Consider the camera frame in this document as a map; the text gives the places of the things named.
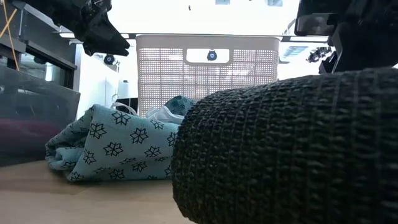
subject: black textured cylinder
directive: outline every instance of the black textured cylinder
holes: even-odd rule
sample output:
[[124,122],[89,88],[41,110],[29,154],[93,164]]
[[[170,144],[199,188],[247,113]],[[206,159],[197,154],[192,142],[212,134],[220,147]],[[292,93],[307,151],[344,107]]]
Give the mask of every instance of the black textured cylinder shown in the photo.
[[396,224],[398,70],[214,93],[184,119],[172,171],[200,224]]

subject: crumpled cloth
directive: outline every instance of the crumpled cloth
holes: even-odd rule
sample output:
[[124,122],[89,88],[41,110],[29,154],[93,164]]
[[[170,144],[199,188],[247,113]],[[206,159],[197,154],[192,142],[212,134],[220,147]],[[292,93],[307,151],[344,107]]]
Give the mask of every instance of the crumpled cloth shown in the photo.
[[160,109],[149,109],[146,113],[146,118],[160,122],[174,123],[178,125],[180,125],[184,120],[184,116],[171,113],[171,111],[166,106],[162,106]]
[[71,182],[168,179],[178,125],[94,105],[46,145]]
[[197,100],[192,100],[186,96],[176,96],[165,103],[172,114],[186,116],[188,111],[197,103]]

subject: white laundry basket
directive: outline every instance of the white laundry basket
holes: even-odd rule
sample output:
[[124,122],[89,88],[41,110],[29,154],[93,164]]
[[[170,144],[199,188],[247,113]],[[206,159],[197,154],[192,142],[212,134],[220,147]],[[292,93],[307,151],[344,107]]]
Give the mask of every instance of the white laundry basket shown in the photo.
[[[139,35],[136,41],[140,116],[178,95],[199,100],[277,80],[276,37]],[[207,59],[210,50],[217,53],[214,61]]]

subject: wooden surface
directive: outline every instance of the wooden surface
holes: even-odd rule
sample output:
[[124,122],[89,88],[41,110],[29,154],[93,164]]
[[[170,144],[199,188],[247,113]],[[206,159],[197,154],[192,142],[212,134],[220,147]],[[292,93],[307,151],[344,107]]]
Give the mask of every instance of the wooden surface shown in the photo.
[[192,224],[170,181],[70,184],[44,161],[0,168],[0,222],[7,224]]

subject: camera lens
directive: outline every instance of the camera lens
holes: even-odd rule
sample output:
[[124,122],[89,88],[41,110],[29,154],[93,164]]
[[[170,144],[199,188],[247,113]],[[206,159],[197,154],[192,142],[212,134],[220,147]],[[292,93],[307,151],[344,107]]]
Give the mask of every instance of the camera lens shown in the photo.
[[209,53],[207,54],[207,60],[209,61],[214,61],[217,59],[217,53],[215,50],[210,50]]
[[115,58],[113,55],[107,54],[104,58],[104,63],[106,65],[113,65]]

